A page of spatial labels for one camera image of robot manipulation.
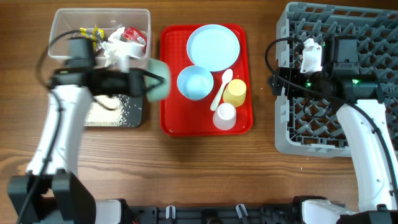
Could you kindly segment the green bowl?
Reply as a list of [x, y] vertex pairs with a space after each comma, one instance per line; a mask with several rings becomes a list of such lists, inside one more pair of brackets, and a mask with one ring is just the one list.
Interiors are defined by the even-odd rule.
[[154, 75], [154, 77], [145, 77], [146, 87], [152, 87], [152, 89], [146, 92], [147, 100], [155, 102], [166, 99], [170, 93], [171, 86], [169, 66], [165, 62], [150, 58], [147, 61], [146, 71]]

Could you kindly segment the white tissue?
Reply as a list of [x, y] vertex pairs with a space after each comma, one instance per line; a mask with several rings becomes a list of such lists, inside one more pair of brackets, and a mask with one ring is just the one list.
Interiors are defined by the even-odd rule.
[[144, 55], [145, 45], [136, 41], [121, 40], [125, 27], [118, 28], [101, 43], [104, 50], [105, 67], [117, 66], [121, 72], [128, 72], [131, 58], [141, 58]]

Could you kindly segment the red silver snack wrapper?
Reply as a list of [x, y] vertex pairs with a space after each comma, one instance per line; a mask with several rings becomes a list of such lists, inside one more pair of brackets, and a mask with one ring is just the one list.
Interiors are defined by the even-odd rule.
[[136, 42], [142, 45], [142, 52], [146, 53], [146, 46], [147, 46], [147, 36], [139, 29], [135, 27], [128, 27], [123, 32], [123, 37], [128, 42]]

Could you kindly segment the light blue bowl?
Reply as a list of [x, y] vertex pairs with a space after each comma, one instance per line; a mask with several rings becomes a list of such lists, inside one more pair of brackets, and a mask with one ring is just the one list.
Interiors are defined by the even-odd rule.
[[211, 93], [213, 87], [213, 75], [201, 66], [188, 66], [177, 77], [179, 92], [192, 101], [203, 100]]

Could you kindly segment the yellow snack wrapper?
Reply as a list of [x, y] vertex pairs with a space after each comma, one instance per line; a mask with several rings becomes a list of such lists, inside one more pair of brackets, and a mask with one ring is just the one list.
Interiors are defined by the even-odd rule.
[[81, 35], [93, 41], [94, 51], [101, 49], [101, 43], [104, 41], [104, 30], [95, 26], [93, 29], [80, 28]]

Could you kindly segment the large light blue plate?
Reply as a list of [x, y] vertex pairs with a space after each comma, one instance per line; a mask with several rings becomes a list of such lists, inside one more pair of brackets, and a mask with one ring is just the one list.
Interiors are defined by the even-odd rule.
[[208, 24], [195, 29], [187, 40], [187, 55], [190, 61], [210, 72], [219, 72], [231, 67], [240, 54], [240, 43], [229, 28]]

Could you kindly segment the yellow plastic cup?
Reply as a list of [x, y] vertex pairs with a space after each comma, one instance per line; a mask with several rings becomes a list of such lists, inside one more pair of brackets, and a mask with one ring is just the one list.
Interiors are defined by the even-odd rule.
[[246, 83], [240, 79], [231, 80], [224, 93], [223, 101], [232, 104], [235, 108], [241, 106], [246, 99]]

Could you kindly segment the white plastic spoon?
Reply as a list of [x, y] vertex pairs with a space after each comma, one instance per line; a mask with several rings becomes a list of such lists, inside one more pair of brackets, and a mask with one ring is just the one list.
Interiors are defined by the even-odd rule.
[[214, 97], [211, 106], [210, 106], [210, 110], [212, 111], [216, 111], [216, 109], [218, 108], [218, 105], [221, 101], [221, 97], [223, 95], [225, 86], [233, 79], [233, 71], [232, 69], [227, 69], [224, 71], [224, 73], [222, 74], [221, 77], [221, 86], [216, 94], [216, 96]]

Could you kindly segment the white plastic cup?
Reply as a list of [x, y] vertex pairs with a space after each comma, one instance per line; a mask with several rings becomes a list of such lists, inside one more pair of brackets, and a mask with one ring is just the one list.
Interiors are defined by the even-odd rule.
[[213, 124], [220, 130], [229, 130], [236, 124], [236, 108], [231, 103], [222, 103], [213, 115]]

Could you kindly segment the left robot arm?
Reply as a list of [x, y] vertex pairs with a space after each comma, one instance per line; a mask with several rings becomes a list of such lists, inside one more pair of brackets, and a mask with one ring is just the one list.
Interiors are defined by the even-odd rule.
[[98, 223], [97, 202], [78, 180], [78, 151], [95, 96], [150, 96], [167, 78], [141, 68], [58, 69], [45, 87], [49, 108], [25, 175], [11, 177], [8, 195], [18, 223]]

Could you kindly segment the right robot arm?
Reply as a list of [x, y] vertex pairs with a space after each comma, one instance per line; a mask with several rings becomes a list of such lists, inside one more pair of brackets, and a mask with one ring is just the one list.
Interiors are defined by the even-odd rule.
[[326, 99], [338, 105], [336, 117], [351, 150], [358, 184], [358, 212], [325, 197], [298, 196], [292, 204], [297, 223], [397, 223], [397, 158], [389, 137], [386, 106], [376, 77], [359, 69], [357, 39], [333, 37], [296, 43], [300, 68], [271, 69], [273, 95]]

